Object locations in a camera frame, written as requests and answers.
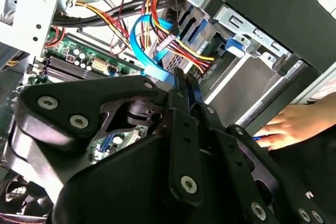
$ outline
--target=yellow wire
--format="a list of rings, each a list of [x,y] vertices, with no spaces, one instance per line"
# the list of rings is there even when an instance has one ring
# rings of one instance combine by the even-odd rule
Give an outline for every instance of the yellow wire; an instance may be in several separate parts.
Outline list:
[[[163,30],[166,34],[170,34],[170,31],[168,31],[167,29],[163,28],[162,26],[160,26],[160,24],[155,20],[153,19],[154,21],[154,24],[161,30]]]
[[[189,47],[187,47],[182,41],[180,41],[179,39],[176,39],[176,41],[181,45],[181,47],[183,47],[185,50],[187,50],[189,53],[191,53],[193,56],[195,56],[196,58],[200,58],[202,60],[214,60],[215,58],[213,57],[205,57],[202,55],[198,55],[197,53],[195,53],[193,50],[191,50]]]
[[[101,17],[108,25],[109,25],[109,27],[112,29],[112,31],[114,32],[114,33],[116,33],[116,34],[118,34],[121,38],[122,38],[122,42],[126,45],[126,46],[128,46],[129,48],[131,48],[131,45],[130,45],[130,43],[124,38],[124,36],[111,24],[111,22],[107,19],[107,18],[105,18],[105,16],[104,15],[102,15],[100,12],[101,12],[101,10],[99,10],[99,9],[96,9],[95,7],[93,7],[93,6],[91,6],[91,5],[87,5],[87,4],[84,4],[84,3],[82,3],[82,2],[76,2],[76,4],[77,5],[79,5],[79,6],[83,6],[83,7],[85,7],[85,8],[87,8],[87,9],[89,9],[89,10],[91,10],[91,11],[93,11],[94,13],[96,13],[99,17]]]
[[[170,52],[172,52],[173,54],[176,54],[176,55],[178,55],[178,56],[181,56],[181,57],[183,57],[184,59],[190,61],[193,65],[195,65],[195,67],[197,67],[197,68],[200,70],[201,73],[204,73],[204,70],[203,70],[197,63],[193,62],[191,59],[188,59],[188,58],[185,57],[183,54],[180,54],[179,52],[176,52],[176,51],[174,51],[174,50],[172,50],[172,49],[168,49],[168,50],[169,50]]]
[[[149,14],[149,2],[150,0],[146,0],[146,14]],[[146,45],[146,48],[149,47],[149,23],[146,23],[146,37],[145,37],[145,45]]]

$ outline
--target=cable connector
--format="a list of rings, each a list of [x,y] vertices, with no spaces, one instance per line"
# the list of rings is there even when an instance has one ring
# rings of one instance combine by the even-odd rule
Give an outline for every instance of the cable connector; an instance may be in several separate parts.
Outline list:
[[[176,39],[175,35],[172,34],[167,35],[167,37],[163,41],[161,41],[161,43],[159,43],[158,46],[156,47],[157,51],[161,52],[175,39]]]

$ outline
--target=finger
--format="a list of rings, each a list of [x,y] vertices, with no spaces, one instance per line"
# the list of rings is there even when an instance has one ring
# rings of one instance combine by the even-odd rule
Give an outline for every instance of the finger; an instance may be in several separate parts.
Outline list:
[[[286,117],[285,115],[282,113],[282,114],[278,114],[276,115],[271,121],[269,121],[267,123],[267,125],[272,125],[272,124],[277,124],[277,123],[283,123],[286,121]]]
[[[276,134],[272,136],[266,136],[263,139],[257,140],[256,142],[260,145],[260,147],[268,147],[268,149],[275,147],[276,145],[281,144],[285,140],[285,135]]]
[[[282,123],[276,123],[271,125],[265,125],[260,131],[258,131],[254,136],[265,136],[271,134],[286,134]]]

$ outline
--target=black wire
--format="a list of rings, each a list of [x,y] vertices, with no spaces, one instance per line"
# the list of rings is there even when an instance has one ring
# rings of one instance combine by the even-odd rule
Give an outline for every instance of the black wire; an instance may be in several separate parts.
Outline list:
[[[161,37],[161,35],[159,34],[159,32],[156,30],[156,28],[155,28],[154,25],[153,25],[153,22],[152,22],[152,14],[151,14],[151,16],[149,17],[149,24],[150,24],[152,30],[154,31],[154,33],[156,34],[156,36],[157,36],[160,40],[163,40],[163,38]]]
[[[133,15],[140,14],[141,10],[137,9],[141,6],[143,0],[133,0],[124,4],[124,8],[121,11],[120,18],[126,18]],[[157,5],[157,9],[165,9],[174,5],[174,0],[162,0],[163,3]],[[112,18],[119,16],[119,6],[107,11],[106,13]],[[64,16],[55,16],[52,23],[55,26],[60,27],[88,27],[88,26],[104,26],[106,25],[97,15],[88,18],[72,18]]]
[[[111,5],[107,0],[103,0],[108,6],[110,6],[112,9],[115,8],[115,6]],[[123,19],[120,20],[123,28],[128,32],[127,26],[125,24],[125,21]]]

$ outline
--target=wire bundle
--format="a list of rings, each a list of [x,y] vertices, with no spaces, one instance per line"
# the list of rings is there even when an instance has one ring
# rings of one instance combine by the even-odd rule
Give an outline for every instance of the wire bundle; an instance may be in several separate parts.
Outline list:
[[[168,35],[171,34],[171,32],[160,25],[159,18],[157,15],[158,10],[156,9],[158,1],[159,0],[153,0],[152,2],[151,5],[152,22],[150,22],[150,25],[152,26],[154,32],[156,33],[158,41],[162,42]],[[210,66],[209,61],[214,60],[214,58],[212,57],[205,57],[197,54],[189,47],[187,47],[177,37],[173,42],[171,42],[167,46],[167,49],[170,52],[190,61],[194,66],[196,66],[200,70],[201,73],[204,73],[204,70],[206,70]]]
[[[130,42],[129,42],[129,33],[127,29],[122,27],[122,25],[113,19],[111,16],[109,16],[107,13],[91,6],[85,3],[77,2],[76,5],[78,6],[83,6],[92,12],[94,12],[98,17],[100,17],[108,26],[109,28],[113,31],[115,35],[125,44],[126,47],[131,48]]]
[[[150,13],[150,0],[144,0],[141,6],[141,15],[149,14]],[[140,43],[143,50],[149,48],[152,44],[151,38],[149,36],[150,25],[146,23],[145,25],[141,23],[141,37]]]

